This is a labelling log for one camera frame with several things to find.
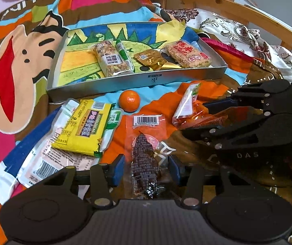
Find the green and white package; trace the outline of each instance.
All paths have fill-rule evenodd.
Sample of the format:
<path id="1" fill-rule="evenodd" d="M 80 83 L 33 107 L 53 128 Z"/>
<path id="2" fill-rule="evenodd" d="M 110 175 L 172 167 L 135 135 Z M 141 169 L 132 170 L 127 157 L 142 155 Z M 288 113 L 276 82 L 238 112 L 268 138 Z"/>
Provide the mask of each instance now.
<path id="1" fill-rule="evenodd" d="M 117 50 L 122 58 L 122 60 L 124 60 L 128 67 L 130 68 L 131 71 L 135 71 L 135 67 L 134 64 L 132 63 L 132 60 L 126 50 L 126 48 L 124 47 L 123 43 L 121 42 L 121 40 L 117 40 L 115 43 L 115 46 L 117 47 Z"/>
<path id="2" fill-rule="evenodd" d="M 114 135 L 114 131 L 121 122 L 123 112 L 124 111 L 122 109 L 116 109 L 116 108 L 113 108 L 110 111 L 110 114 L 107 119 L 107 124 L 106 124 L 103 137 L 102 137 L 100 152 L 104 153 L 104 151 L 110 145 L 113 135 Z"/>

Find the mandarin orange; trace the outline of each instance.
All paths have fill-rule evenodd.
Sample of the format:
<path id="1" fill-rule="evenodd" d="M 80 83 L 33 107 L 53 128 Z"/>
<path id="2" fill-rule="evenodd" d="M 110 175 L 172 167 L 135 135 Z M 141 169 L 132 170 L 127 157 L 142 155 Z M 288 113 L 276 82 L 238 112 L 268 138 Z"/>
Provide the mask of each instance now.
<path id="1" fill-rule="evenodd" d="M 134 112 L 139 108 L 140 97 L 133 90 L 125 90 L 119 97 L 119 106 L 125 112 Z"/>

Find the wooden bed frame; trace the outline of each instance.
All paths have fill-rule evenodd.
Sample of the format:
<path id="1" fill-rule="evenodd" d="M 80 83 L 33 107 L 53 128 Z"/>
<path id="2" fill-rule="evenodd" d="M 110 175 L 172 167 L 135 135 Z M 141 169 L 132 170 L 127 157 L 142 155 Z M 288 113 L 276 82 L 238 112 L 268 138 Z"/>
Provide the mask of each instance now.
<path id="1" fill-rule="evenodd" d="M 170 10 L 201 8 L 244 25 L 253 23 L 281 39 L 281 46 L 292 49 L 292 29 L 277 22 L 274 17 L 230 0 L 162 0 L 162 6 Z"/>

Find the green spiky sun drawing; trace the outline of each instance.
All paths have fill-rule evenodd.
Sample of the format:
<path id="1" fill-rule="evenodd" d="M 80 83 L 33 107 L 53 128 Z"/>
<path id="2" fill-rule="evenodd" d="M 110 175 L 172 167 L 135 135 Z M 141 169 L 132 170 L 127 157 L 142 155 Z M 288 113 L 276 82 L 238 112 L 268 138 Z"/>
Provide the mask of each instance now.
<path id="1" fill-rule="evenodd" d="M 91 34 L 88 36 L 88 38 L 85 41 L 82 41 L 79 35 L 75 33 L 72 39 L 70 40 L 70 42 L 68 43 L 68 46 L 75 46 L 75 47 L 78 45 L 83 46 L 82 44 L 87 44 L 87 43 L 94 44 L 100 41 L 110 40 L 110 39 L 113 39 L 114 41 L 119 39 L 122 41 L 123 45 L 127 49 L 127 52 L 129 56 L 131 57 L 131 60 L 135 66 L 136 73 L 143 72 L 143 71 L 140 70 L 140 67 L 142 66 L 142 64 L 140 64 L 137 60 L 135 60 L 134 54 L 138 52 L 142 52 L 144 50 L 148 50 L 148 49 L 158 49 L 161 45 L 163 45 L 166 42 L 165 40 L 165 41 L 160 41 L 160 42 L 150 44 L 149 42 L 152 39 L 151 35 L 143 40 L 139 40 L 136 31 L 134 31 L 128 38 L 126 38 L 123 28 L 120 30 L 118 36 L 115 37 L 113 33 L 111 32 L 111 30 L 108 28 L 105 33 L 91 32 Z"/>

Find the metal tray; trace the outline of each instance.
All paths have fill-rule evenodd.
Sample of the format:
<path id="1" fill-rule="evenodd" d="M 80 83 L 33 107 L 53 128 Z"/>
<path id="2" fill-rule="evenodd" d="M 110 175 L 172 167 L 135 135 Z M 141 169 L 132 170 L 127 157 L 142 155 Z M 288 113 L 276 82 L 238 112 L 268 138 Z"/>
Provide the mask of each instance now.
<path id="1" fill-rule="evenodd" d="M 136 87 L 148 87 L 154 85 L 163 85 L 172 82 L 188 82 L 191 80 L 217 80 L 221 79 L 227 68 L 225 61 L 210 46 L 201 39 L 198 44 L 205 54 L 211 56 L 211 68 L 188 68 L 172 69 L 163 71 L 150 71 L 143 73 L 134 73 L 128 75 L 119 75 L 113 77 L 99 78 L 92 81 L 79 82 L 76 84 L 53 87 L 53 80 L 57 78 L 55 73 L 60 71 L 60 66 L 67 45 L 67 33 L 55 53 L 52 67 L 47 80 L 46 91 L 52 102 L 58 103 L 68 98 L 82 98 L 96 94 L 126 90 Z"/>

